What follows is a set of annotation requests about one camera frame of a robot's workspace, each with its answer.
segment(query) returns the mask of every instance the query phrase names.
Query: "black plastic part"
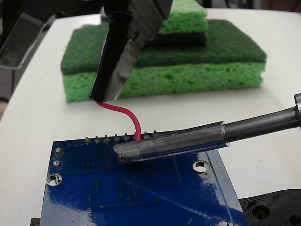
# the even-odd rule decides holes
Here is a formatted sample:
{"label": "black plastic part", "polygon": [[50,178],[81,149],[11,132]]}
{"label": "black plastic part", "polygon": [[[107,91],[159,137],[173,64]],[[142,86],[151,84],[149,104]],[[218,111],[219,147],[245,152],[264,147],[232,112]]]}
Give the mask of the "black plastic part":
{"label": "black plastic part", "polygon": [[32,218],[30,226],[40,226],[41,218]]}
{"label": "black plastic part", "polygon": [[56,14],[56,18],[99,14],[102,6],[104,6],[104,0],[83,1],[83,2],[81,2],[80,6],[77,8],[77,10],[75,10],[74,12],[71,12],[69,14],[59,12]]}
{"label": "black plastic part", "polygon": [[161,12],[163,19],[167,20],[170,15],[173,0],[154,0],[154,3]]}
{"label": "black plastic part", "polygon": [[294,3],[294,5],[293,5],[293,7],[292,7],[292,9],[291,9],[291,12],[294,12],[294,11],[298,8],[298,6],[300,5],[300,3],[301,3],[301,0],[297,0],[297,1]]}
{"label": "black plastic part", "polygon": [[5,97],[0,97],[0,102],[6,102],[6,103],[8,103],[9,100],[7,98],[5,98]]}
{"label": "black plastic part", "polygon": [[225,4],[226,4],[227,8],[231,8],[231,7],[230,7],[229,0],[225,0]]}
{"label": "black plastic part", "polygon": [[301,226],[301,190],[283,190],[239,202],[249,226]]}
{"label": "black plastic part", "polygon": [[203,0],[202,6],[204,8],[212,8],[212,0]]}
{"label": "black plastic part", "polygon": [[73,12],[82,0],[5,0],[0,66],[20,68],[47,20],[57,12]]}
{"label": "black plastic part", "polygon": [[107,35],[90,98],[116,100],[138,59],[141,48],[158,34],[169,16],[172,0],[105,0]]}
{"label": "black plastic part", "polygon": [[238,1],[238,8],[254,8],[254,0]]}

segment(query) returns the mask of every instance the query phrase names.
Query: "green sponge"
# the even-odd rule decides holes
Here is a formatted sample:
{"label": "green sponge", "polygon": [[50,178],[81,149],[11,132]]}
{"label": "green sponge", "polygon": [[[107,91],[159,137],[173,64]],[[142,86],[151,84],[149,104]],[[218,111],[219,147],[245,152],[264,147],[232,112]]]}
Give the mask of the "green sponge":
{"label": "green sponge", "polygon": [[174,0],[169,19],[157,38],[148,43],[154,45],[203,44],[208,30],[207,11],[194,0]]}
{"label": "green sponge", "polygon": [[[259,87],[266,54],[228,21],[209,20],[208,27],[206,46],[144,48],[120,97]],[[101,43],[91,36],[99,31],[86,29],[73,34],[62,61],[67,102],[88,100],[95,79]],[[85,37],[90,41],[74,45]]]}

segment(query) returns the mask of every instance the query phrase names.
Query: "white surface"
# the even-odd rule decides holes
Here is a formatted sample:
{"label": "white surface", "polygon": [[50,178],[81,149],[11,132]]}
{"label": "white surface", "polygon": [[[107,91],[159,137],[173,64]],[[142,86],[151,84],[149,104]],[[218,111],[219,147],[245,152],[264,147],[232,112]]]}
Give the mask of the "white surface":
{"label": "white surface", "polygon": [[[184,129],[231,122],[294,105],[301,92],[301,15],[209,10],[250,35],[269,55],[261,89],[118,100],[142,130]],[[134,133],[127,116],[94,102],[66,104],[60,62],[72,30],[99,16],[57,20],[34,55],[0,123],[0,225],[28,225],[40,217],[52,142]],[[232,143],[220,154],[239,198],[301,188],[301,134],[282,131]]]}

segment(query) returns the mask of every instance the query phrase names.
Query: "red insulated wire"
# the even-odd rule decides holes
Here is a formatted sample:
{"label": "red insulated wire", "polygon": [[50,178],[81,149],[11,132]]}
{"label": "red insulated wire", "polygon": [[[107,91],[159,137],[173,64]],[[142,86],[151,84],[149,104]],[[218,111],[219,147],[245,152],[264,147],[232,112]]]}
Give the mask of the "red insulated wire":
{"label": "red insulated wire", "polygon": [[116,112],[121,112],[121,113],[124,113],[126,115],[128,115],[135,127],[136,127],[136,140],[141,140],[141,127],[140,127],[140,123],[138,121],[138,119],[136,118],[136,116],[131,112],[129,111],[128,109],[125,109],[123,107],[117,107],[117,106],[113,106],[113,105],[109,105],[109,104],[106,104],[106,103],[101,103],[101,102],[98,102],[98,101],[95,101],[99,106],[101,107],[104,107],[104,108],[107,108],[109,110],[113,110],[113,111],[116,111]]}

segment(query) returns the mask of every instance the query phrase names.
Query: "dark green scouring pad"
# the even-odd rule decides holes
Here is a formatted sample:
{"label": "dark green scouring pad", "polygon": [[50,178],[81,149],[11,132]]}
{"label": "dark green scouring pad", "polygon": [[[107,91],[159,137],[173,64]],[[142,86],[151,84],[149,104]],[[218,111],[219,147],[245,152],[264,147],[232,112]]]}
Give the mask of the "dark green scouring pad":
{"label": "dark green scouring pad", "polygon": [[[88,100],[103,43],[99,27],[104,25],[72,36],[62,61],[67,102]],[[144,48],[120,97],[259,87],[266,54],[228,21],[209,20],[208,27],[203,47]]]}

